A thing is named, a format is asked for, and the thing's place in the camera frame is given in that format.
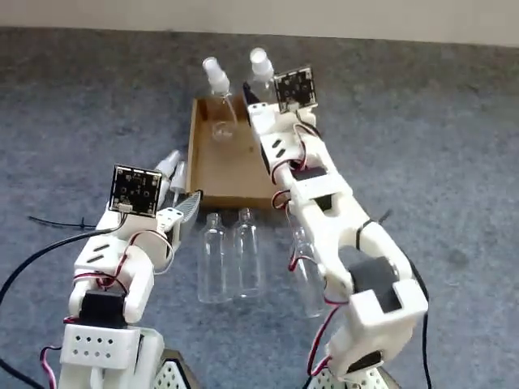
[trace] perforated metal plate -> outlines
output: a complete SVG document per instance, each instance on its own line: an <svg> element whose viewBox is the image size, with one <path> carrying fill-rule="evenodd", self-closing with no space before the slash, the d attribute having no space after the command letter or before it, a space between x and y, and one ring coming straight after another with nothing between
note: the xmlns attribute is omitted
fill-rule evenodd
<svg viewBox="0 0 519 389"><path fill-rule="evenodd" d="M153 389L190 389L177 361L166 361L155 377Z"/></svg>
<svg viewBox="0 0 519 389"><path fill-rule="evenodd" d="M334 378L328 369L324 369L314 377L304 389L392 389L389 387L377 369L360 374L350 382L342 383Z"/></svg>

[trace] bottle neck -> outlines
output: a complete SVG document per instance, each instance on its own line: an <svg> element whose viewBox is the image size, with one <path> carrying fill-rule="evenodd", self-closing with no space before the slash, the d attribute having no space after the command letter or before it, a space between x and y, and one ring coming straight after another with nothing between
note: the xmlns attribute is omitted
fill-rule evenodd
<svg viewBox="0 0 519 389"><path fill-rule="evenodd" d="M208 227L220 227L221 216L217 213L210 213L208 215Z"/></svg>
<svg viewBox="0 0 519 389"><path fill-rule="evenodd" d="M240 221L252 221L254 219L252 216L252 210L250 208L240 209L238 218Z"/></svg>

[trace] spray nozzle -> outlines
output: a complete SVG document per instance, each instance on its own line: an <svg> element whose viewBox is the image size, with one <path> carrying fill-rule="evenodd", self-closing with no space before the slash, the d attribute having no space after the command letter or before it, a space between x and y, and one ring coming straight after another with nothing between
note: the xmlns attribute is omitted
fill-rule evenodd
<svg viewBox="0 0 519 389"><path fill-rule="evenodd" d="M221 69L218 60L214 57L205 58L202 67L208 76L211 88L216 93L227 93L230 88L230 81L227 74Z"/></svg>
<svg viewBox="0 0 519 389"><path fill-rule="evenodd" d="M274 68L264 49L256 47L251 51L251 64L255 76L265 83L274 76Z"/></svg>

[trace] clear plastic bottle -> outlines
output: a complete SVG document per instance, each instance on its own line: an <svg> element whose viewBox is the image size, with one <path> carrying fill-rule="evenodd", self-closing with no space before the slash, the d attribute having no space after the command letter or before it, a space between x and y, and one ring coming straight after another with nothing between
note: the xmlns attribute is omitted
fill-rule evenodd
<svg viewBox="0 0 519 389"><path fill-rule="evenodd" d="M297 226L293 232L295 255L314 258L312 244L302 226ZM305 316L315 318L324 312L323 281L317 266L309 259L299 259L294 270L296 289L301 297Z"/></svg>
<svg viewBox="0 0 519 389"><path fill-rule="evenodd" d="M251 92L261 101L267 104L277 104L276 89L272 77L274 68L268 59L264 49L256 47L251 51L252 76L248 83Z"/></svg>
<svg viewBox="0 0 519 389"><path fill-rule="evenodd" d="M203 248L198 262L198 299L214 304L232 298L229 285L229 253L226 249L226 230L217 213L208 215L203 230Z"/></svg>
<svg viewBox="0 0 519 389"><path fill-rule="evenodd" d="M238 119L233 107L233 94L227 74L221 69L214 57L204 60L202 66L211 85L211 94L207 97L208 120L212 126L212 137L217 142L233 138Z"/></svg>
<svg viewBox="0 0 519 389"><path fill-rule="evenodd" d="M258 297L265 292L265 263L258 229L250 208L243 208L234 225L234 260L238 266L238 295Z"/></svg>

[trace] black cable tie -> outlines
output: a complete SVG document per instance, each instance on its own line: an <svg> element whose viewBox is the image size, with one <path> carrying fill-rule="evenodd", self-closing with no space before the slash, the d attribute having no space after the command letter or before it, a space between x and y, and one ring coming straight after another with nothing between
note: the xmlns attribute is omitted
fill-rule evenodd
<svg viewBox="0 0 519 389"><path fill-rule="evenodd" d="M392 209L389 208L380 218L379 218L379 224L382 224L392 215Z"/></svg>
<svg viewBox="0 0 519 389"><path fill-rule="evenodd" d="M370 224L376 222L376 220L369 219L364 222L363 225L361 225L357 230L357 236L355 238L355 248L360 251L360 234L361 232Z"/></svg>

